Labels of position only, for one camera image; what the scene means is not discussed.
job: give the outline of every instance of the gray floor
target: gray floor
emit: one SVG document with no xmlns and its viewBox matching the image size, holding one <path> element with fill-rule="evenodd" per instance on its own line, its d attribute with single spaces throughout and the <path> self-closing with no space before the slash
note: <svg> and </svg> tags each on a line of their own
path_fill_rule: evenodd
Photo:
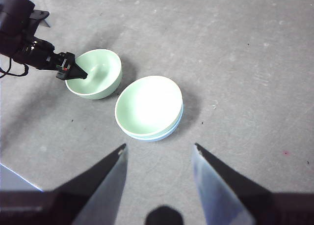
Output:
<svg viewBox="0 0 314 225">
<path fill-rule="evenodd" d="M 3 79 L 3 164 L 48 190 L 127 143 L 118 225 L 141 224 L 160 204 L 205 223 L 195 142 L 272 191 L 314 192 L 314 0 L 33 1 L 51 12 L 37 37 L 56 52 L 111 49 L 124 76 L 99 101 L 75 96 L 53 71 Z M 177 131 L 154 143 L 130 139 L 114 119 L 119 93 L 148 75 L 173 79 L 185 107 Z"/>
</svg>

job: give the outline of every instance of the bowl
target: bowl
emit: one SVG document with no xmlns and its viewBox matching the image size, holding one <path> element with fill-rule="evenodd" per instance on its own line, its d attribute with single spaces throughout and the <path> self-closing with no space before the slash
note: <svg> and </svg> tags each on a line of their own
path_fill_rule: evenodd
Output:
<svg viewBox="0 0 314 225">
<path fill-rule="evenodd" d="M 72 93 L 82 98 L 102 99 L 113 93 L 121 82 L 121 61 L 113 51 L 88 51 L 76 58 L 76 64 L 88 74 L 87 78 L 66 80 L 65 84 Z"/>
<path fill-rule="evenodd" d="M 149 135 L 149 136 L 141 136 L 141 137 L 137 137 L 137 136 L 133 136 L 133 135 L 129 135 L 130 137 L 134 137 L 134 138 L 138 138 L 138 139 L 156 139 L 156 138 L 159 138 L 159 137 L 162 137 L 164 136 L 166 133 L 169 133 L 171 129 L 173 129 L 174 125 L 176 125 L 177 123 L 179 123 L 181 117 L 182 117 L 182 114 L 183 114 L 183 102 L 182 102 L 182 107 L 181 107 L 181 110 L 180 110 L 180 113 L 178 115 L 178 117 L 176 118 L 175 122 L 170 125 L 168 128 L 165 128 L 163 129 L 161 132 L 157 133 L 157 134 L 153 134 L 153 135 Z"/>
<path fill-rule="evenodd" d="M 121 93 L 115 118 L 129 136 L 157 136 L 177 122 L 182 104 L 182 93 L 174 81 L 163 76 L 147 76 Z"/>
<path fill-rule="evenodd" d="M 139 137 L 132 136 L 132 135 L 129 135 L 129 136 L 134 138 L 134 139 L 140 140 L 140 141 L 147 141 L 147 142 L 160 141 L 162 139 L 165 139 L 169 135 L 171 135 L 177 129 L 177 127 L 178 127 L 178 125 L 179 125 L 179 123 L 181 121 L 182 115 L 183 115 L 183 105 L 182 105 L 182 110 L 181 110 L 181 113 L 179 115 L 179 118 L 178 118 L 177 122 L 168 131 L 166 131 L 166 132 L 164 132 L 164 133 L 162 133 L 162 134 L 160 134 L 158 136 L 145 137 L 145 138 L 139 138 Z"/>
</svg>

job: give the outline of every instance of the light blue bowl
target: light blue bowl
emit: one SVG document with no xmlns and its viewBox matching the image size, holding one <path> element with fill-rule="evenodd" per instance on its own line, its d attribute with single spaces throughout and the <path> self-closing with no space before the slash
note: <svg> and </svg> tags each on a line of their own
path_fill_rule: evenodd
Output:
<svg viewBox="0 0 314 225">
<path fill-rule="evenodd" d="M 152 137 L 152 138 L 139 138 L 139 137 L 136 137 L 136 136 L 133 136 L 133 135 L 130 135 L 130 134 L 128 134 L 128 135 L 130 137 L 134 138 L 134 139 L 137 139 L 137 140 L 140 140 L 140 141 L 147 141 L 147 142 L 160 141 L 162 139 L 165 139 L 166 137 L 171 135 L 176 130 L 176 128 L 178 127 L 178 125 L 179 125 L 179 123 L 181 121 L 182 115 L 183 115 L 183 110 L 184 110 L 184 106 L 183 106 L 183 103 L 182 103 L 180 116 L 179 116 L 179 119 L 177 120 L 177 122 L 173 125 L 173 127 L 171 129 L 169 129 L 167 132 L 165 132 L 165 133 L 163 133 L 163 134 L 161 134 L 159 136 Z"/>
</svg>

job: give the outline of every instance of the red marking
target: red marking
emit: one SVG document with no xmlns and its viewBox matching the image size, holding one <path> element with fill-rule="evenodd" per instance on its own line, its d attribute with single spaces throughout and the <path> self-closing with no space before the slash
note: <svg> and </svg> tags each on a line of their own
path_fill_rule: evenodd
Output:
<svg viewBox="0 0 314 225">
<path fill-rule="evenodd" d="M 287 150 L 284 150 L 284 151 L 283 151 L 283 154 L 288 156 L 288 155 L 290 155 L 290 152 L 287 151 Z"/>
</svg>

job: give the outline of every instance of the black cable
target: black cable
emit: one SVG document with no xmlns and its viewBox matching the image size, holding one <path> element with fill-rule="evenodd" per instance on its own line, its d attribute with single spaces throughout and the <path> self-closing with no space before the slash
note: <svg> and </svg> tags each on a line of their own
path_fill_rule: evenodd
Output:
<svg viewBox="0 0 314 225">
<path fill-rule="evenodd" d="M 8 68 L 8 70 L 6 72 L 3 69 L 1 69 L 1 67 L 0 67 L 0 72 L 4 73 L 4 74 L 2 74 L 0 76 L 0 79 L 3 78 L 5 75 L 7 75 L 9 73 L 9 71 L 11 70 L 11 66 L 12 66 L 12 59 L 10 58 L 9 68 Z"/>
<path fill-rule="evenodd" d="M 28 70 L 29 70 L 29 67 L 27 64 L 23 64 L 24 65 L 24 73 L 22 74 L 11 74 L 9 73 L 10 69 L 11 69 L 11 66 L 12 66 L 12 58 L 10 58 L 10 62 L 9 62 L 9 68 L 7 71 L 4 71 L 3 69 L 1 69 L 0 67 L 0 72 L 1 73 L 4 73 L 3 75 L 0 76 L 0 79 L 3 78 L 5 75 L 10 75 L 10 76 L 15 76 L 15 77 L 22 77 L 22 76 L 25 76 L 28 74 Z"/>
</svg>

